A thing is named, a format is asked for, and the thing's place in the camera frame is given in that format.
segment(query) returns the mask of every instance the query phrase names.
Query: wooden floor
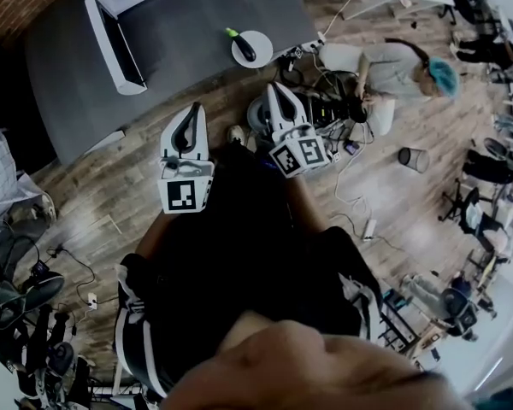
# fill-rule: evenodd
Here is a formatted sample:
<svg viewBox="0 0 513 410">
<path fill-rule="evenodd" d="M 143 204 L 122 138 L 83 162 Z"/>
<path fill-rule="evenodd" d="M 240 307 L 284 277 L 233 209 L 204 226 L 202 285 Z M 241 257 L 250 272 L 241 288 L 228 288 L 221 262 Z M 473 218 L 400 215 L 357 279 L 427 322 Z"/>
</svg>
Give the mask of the wooden floor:
<svg viewBox="0 0 513 410">
<path fill-rule="evenodd" d="M 316 27 L 324 31 L 346 0 L 304 1 Z M 389 9 L 382 8 L 349 22 L 338 18 L 328 40 L 372 44 L 384 37 L 404 38 L 433 55 L 452 60 L 449 29 L 448 21 L 437 17 L 437 9 L 394 20 Z M 490 116 L 501 93 L 483 81 L 482 66 L 467 67 L 459 62 L 455 65 L 461 72 L 468 72 L 456 101 L 436 99 L 398 111 L 392 132 L 367 146 L 341 176 L 339 195 L 346 201 L 365 196 L 367 204 L 360 199 L 350 206 L 334 197 L 338 174 L 350 160 L 346 153 L 340 163 L 310 177 L 315 196 L 335 224 L 351 233 L 350 223 L 342 215 L 348 214 L 360 235 L 372 214 L 378 220 L 376 234 L 406 251 L 392 249 L 381 239 L 370 243 L 357 240 L 368 264 L 392 285 L 397 285 L 399 276 L 410 271 L 435 270 L 447 279 L 463 266 L 467 253 L 478 247 L 456 225 L 439 223 L 437 216 L 445 209 L 441 193 L 449 190 L 459 175 L 470 139 L 481 142 L 493 134 Z M 54 163 L 34 175 L 36 182 L 52 196 L 59 213 L 56 224 L 38 243 L 43 255 L 48 247 L 62 243 L 97 275 L 95 283 L 80 288 L 83 296 L 92 291 L 100 302 L 115 296 L 115 264 L 134 251 L 161 209 L 156 186 L 159 137 L 172 114 L 193 101 L 201 102 L 207 112 L 210 145 L 218 146 L 230 125 L 244 121 L 248 104 L 274 75 L 274 67 L 260 72 L 240 69 L 205 82 L 138 120 L 119 143 L 90 154 L 71 167 Z M 311 79 L 314 75 L 308 73 L 307 77 Z M 397 163 L 397 153 L 404 146 L 429 150 L 432 164 L 425 174 Z M 34 258 L 34 254 L 28 255 L 20 268 L 27 269 Z M 73 339 L 74 346 L 96 361 L 94 376 L 110 381 L 115 369 L 112 339 L 116 302 L 101 305 L 86 315 L 75 286 L 89 279 L 87 269 L 67 255 L 60 255 L 49 264 L 68 281 L 56 302 L 65 303 L 76 316 L 78 333 Z"/>
</svg>

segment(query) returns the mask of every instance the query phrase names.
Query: trash can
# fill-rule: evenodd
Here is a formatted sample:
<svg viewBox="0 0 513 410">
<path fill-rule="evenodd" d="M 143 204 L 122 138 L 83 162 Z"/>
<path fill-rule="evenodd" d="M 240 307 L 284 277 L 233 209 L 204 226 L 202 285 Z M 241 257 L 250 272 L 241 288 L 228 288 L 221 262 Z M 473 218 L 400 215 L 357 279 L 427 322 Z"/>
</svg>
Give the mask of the trash can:
<svg viewBox="0 0 513 410">
<path fill-rule="evenodd" d="M 429 167 L 429 153 L 427 150 L 411 149 L 403 147 L 398 153 L 398 159 L 401 164 L 416 170 L 418 173 L 424 173 Z"/>
</svg>

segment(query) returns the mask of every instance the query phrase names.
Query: blue hair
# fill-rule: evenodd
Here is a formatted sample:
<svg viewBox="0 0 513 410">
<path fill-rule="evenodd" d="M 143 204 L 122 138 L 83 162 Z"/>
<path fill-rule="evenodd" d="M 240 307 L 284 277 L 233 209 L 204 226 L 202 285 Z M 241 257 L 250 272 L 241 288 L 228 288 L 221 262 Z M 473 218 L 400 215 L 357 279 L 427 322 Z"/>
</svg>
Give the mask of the blue hair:
<svg viewBox="0 0 513 410">
<path fill-rule="evenodd" d="M 429 58 L 428 71 L 445 96 L 457 96 L 460 89 L 460 77 L 451 64 L 441 58 L 432 56 Z"/>
</svg>

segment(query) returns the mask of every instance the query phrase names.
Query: white plate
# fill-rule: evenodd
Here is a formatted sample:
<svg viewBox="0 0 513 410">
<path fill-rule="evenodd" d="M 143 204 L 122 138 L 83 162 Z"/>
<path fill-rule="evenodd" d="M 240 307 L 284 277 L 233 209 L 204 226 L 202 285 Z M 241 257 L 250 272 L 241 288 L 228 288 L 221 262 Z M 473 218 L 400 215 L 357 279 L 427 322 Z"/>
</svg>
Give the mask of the white plate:
<svg viewBox="0 0 513 410">
<path fill-rule="evenodd" d="M 261 68 L 269 64 L 274 54 L 274 46 L 266 35 L 257 31 L 246 31 L 240 33 L 241 37 L 249 43 L 256 54 L 256 60 L 249 62 L 241 53 L 238 45 L 232 41 L 232 55 L 239 65 L 247 68 Z"/>
</svg>

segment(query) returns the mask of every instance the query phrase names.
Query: gray table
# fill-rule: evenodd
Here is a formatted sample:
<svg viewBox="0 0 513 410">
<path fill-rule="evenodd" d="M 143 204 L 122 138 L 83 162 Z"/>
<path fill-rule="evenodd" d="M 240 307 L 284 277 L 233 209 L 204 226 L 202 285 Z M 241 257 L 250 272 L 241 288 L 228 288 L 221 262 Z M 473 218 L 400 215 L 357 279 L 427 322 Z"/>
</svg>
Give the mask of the gray table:
<svg viewBox="0 0 513 410">
<path fill-rule="evenodd" d="M 63 164 L 171 96 L 236 67 L 227 26 L 265 33 L 275 51 L 317 39 L 301 0 L 147 0 L 120 23 L 148 85 L 137 96 L 116 91 L 84 0 L 57 0 L 27 32 L 34 96 Z"/>
</svg>

